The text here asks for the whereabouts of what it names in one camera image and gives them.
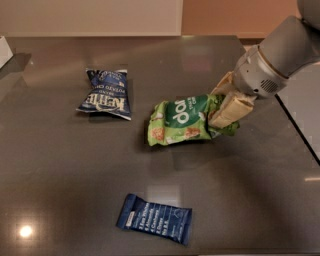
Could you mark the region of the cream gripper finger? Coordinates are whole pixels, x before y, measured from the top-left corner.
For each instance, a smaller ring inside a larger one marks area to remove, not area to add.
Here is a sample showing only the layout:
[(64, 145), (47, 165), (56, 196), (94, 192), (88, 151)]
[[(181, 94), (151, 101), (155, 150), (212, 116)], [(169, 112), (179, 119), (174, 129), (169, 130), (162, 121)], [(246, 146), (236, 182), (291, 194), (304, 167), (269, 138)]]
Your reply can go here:
[(233, 71), (227, 72), (211, 91), (211, 95), (233, 95), (236, 88), (233, 85)]
[(245, 117), (253, 111), (254, 96), (243, 93), (228, 93), (223, 99), (220, 108), (210, 113), (209, 125), (222, 129)]

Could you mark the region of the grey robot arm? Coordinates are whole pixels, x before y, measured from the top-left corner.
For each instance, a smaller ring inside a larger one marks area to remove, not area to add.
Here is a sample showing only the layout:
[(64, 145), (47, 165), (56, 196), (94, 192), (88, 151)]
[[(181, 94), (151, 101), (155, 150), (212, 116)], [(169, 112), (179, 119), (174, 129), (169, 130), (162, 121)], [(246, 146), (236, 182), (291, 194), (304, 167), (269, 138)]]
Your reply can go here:
[(287, 17), (261, 43), (252, 46), (213, 89), (224, 97), (208, 116), (225, 128), (248, 115), (254, 101), (274, 96), (302, 68), (320, 60), (320, 0), (297, 0), (299, 17)]

